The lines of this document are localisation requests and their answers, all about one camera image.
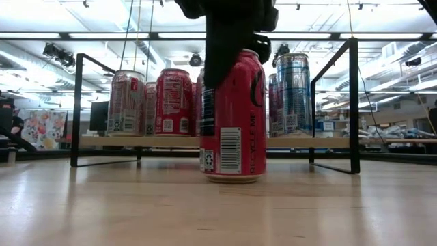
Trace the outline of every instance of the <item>blue can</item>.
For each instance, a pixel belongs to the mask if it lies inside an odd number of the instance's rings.
[[[308,56],[284,54],[278,58],[276,67],[278,136],[308,137],[312,131]]]

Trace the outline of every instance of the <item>soda can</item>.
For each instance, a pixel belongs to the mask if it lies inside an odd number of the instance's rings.
[[[191,118],[190,118],[190,135],[191,137],[196,137],[196,89],[197,89],[197,84],[196,83],[192,83],[191,84],[191,95],[192,95],[192,100],[191,100]]]
[[[268,118],[270,137],[278,137],[278,85],[276,74],[268,77]]]
[[[108,135],[144,136],[144,75],[119,70],[111,82]]]
[[[155,134],[156,82],[145,84],[145,134]]]
[[[155,135],[190,136],[192,85],[189,74],[164,69],[156,84]]]
[[[290,53],[277,60],[278,135],[308,137],[312,130],[308,56]]]
[[[226,79],[201,93],[200,168],[212,182],[255,182],[266,170],[265,76],[244,49]]]
[[[203,75],[205,74],[205,69],[200,70],[200,74],[197,77],[196,82],[196,137],[200,136],[200,121],[201,121],[201,111],[202,111],[202,88],[203,88]]]

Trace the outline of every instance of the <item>security camera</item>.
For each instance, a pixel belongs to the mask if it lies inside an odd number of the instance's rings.
[[[194,53],[189,62],[190,66],[200,66],[202,65],[202,58],[198,53]]]

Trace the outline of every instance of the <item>ceiling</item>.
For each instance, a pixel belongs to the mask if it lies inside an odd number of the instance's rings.
[[[125,32],[128,24],[131,1],[123,0],[88,0],[88,8],[82,0],[0,0],[0,32]],[[349,32],[350,23],[346,0],[277,0],[275,7],[279,10],[279,21],[275,31],[290,32]],[[437,30],[432,19],[415,0],[380,0],[370,1],[350,0],[352,14],[351,26],[355,32],[435,32]],[[164,1],[161,7],[159,1],[134,0],[130,31],[142,32],[194,32],[205,31],[205,18],[189,20],[174,1]],[[34,65],[38,59],[42,65],[49,63],[43,70],[50,68],[56,76],[74,84],[74,68],[63,68],[56,61],[42,54],[45,41],[0,41],[0,51],[8,52],[13,46],[24,53],[25,60]],[[149,62],[147,68],[147,53],[138,49],[133,42],[123,41],[50,41],[59,49],[69,53],[86,53],[114,70],[135,69],[146,74],[148,81],[153,81],[164,67],[177,67],[190,72],[192,79],[199,74],[200,68],[188,66],[188,60],[196,52],[204,58],[205,42],[189,41],[151,41],[150,52],[157,62]],[[366,64],[381,57],[382,48],[390,42],[360,42],[359,62],[363,68]],[[338,51],[343,42],[335,41],[272,41],[275,51],[281,44],[287,44],[292,52],[303,52],[309,55],[311,76],[314,77],[328,60]],[[264,64],[266,75],[275,72],[270,61]],[[108,90],[109,82],[103,76],[105,72],[90,62],[84,65],[83,79],[87,88],[93,90]],[[400,71],[393,71],[387,66],[372,79],[379,83],[393,80]],[[317,90],[329,90],[341,83],[348,74],[348,52],[337,61],[324,76],[323,83]],[[37,85],[30,83],[11,84],[4,82],[6,76],[0,76],[0,89],[17,90],[31,89],[35,86],[44,87],[44,81]]]

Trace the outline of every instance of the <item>wooden floor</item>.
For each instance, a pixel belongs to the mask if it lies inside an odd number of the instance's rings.
[[[437,245],[437,167],[269,160],[258,183],[225,185],[197,159],[18,163],[0,167],[0,245]]]

